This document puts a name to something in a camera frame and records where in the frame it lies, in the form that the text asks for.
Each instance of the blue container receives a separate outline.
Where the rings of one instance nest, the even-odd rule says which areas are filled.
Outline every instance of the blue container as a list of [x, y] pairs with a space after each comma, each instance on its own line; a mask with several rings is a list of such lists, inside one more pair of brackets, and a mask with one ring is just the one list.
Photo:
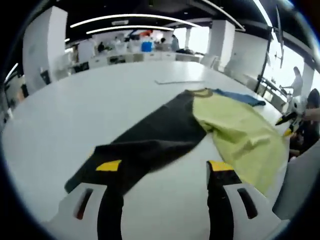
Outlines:
[[150, 41], [144, 41], [141, 45], [141, 51], [142, 52], [151, 52], [152, 51], [152, 42]]

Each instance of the yellow cloth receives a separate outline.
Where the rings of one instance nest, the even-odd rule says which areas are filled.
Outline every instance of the yellow cloth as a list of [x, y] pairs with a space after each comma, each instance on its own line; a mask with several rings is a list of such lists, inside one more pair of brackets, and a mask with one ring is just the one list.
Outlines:
[[274, 127], [252, 106], [218, 94], [194, 97], [193, 114], [207, 132], [213, 131], [222, 159], [240, 179], [265, 194], [288, 159], [285, 142]]

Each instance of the ceiling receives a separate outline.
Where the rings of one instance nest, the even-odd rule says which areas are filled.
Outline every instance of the ceiling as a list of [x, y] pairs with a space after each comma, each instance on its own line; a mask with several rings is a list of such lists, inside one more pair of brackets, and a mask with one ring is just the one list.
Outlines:
[[[254, 21], [266, 24], [262, 14], [257, 8], [253, 0], [210, 0], [212, 3], [221, 7], [224, 11], [229, 13], [233, 18], [241, 23], [243, 20]], [[275, 8], [276, 0], [260, 0], [264, 9], [266, 10], [272, 24], [278, 26], [277, 15]], [[116, 18], [104, 19], [86, 23], [74, 28], [70, 25], [102, 16], [116, 15], [116, 14], [153, 14], [166, 17], [177, 18], [181, 20], [190, 20], [198, 18], [212, 18], [212, 19], [228, 19], [224, 14], [208, 4], [203, 3], [202, 0], [44, 0], [44, 8], [46, 9], [57, 6], [68, 12], [66, 38], [70, 38], [71, 42], [88, 38], [86, 32], [112, 27], [113, 21], [128, 19], [128, 25], [150, 25], [150, 26], [164, 26], [172, 23], [169, 20], [145, 17], [130, 17], [130, 18]], [[282, 29], [285, 32], [293, 35], [297, 39], [308, 45], [308, 41], [302, 32], [296, 20], [284, 10], [280, 10]], [[199, 25], [209, 25], [209, 22], [197, 23]], [[255, 27], [243, 24], [249, 34], [257, 35], [259, 37], [267, 36], [266, 31], [257, 29]], [[12, 60], [8, 66], [13, 66], [16, 62], [22, 62], [22, 37], [19, 40], [15, 52], [12, 54]]]

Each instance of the white table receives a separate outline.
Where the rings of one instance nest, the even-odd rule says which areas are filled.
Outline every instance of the white table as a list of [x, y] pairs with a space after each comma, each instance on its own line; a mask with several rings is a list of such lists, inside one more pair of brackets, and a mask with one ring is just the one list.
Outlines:
[[[155, 83], [162, 78], [205, 82]], [[66, 196], [66, 181], [95, 146], [112, 142], [185, 89], [203, 87], [260, 98], [222, 73], [179, 61], [100, 67], [44, 87], [15, 109], [2, 135], [18, 194], [38, 221], [50, 220]], [[255, 109], [272, 124], [281, 115], [268, 102]], [[209, 239], [207, 160], [221, 160], [210, 135], [189, 154], [140, 180], [124, 197], [123, 239]], [[272, 205], [285, 171], [286, 164], [268, 193]]]

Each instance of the desk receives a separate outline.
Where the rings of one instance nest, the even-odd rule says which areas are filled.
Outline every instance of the desk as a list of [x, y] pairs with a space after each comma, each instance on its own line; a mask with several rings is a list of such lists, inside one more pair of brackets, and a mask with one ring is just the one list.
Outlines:
[[[155, 83], [162, 78], [204, 82]], [[38, 221], [50, 220], [67, 195], [66, 181], [95, 146], [112, 142], [185, 89], [203, 87], [262, 99], [222, 73], [197, 62], [181, 61], [99, 67], [35, 92], [17, 106], [2, 134], [4, 156], [17, 193]], [[255, 109], [271, 124], [281, 115], [268, 102]], [[284, 132], [287, 126], [280, 127]], [[123, 239], [208, 239], [207, 160], [222, 160], [210, 135], [189, 154], [140, 180], [124, 196]], [[286, 164], [267, 194], [272, 205]]]

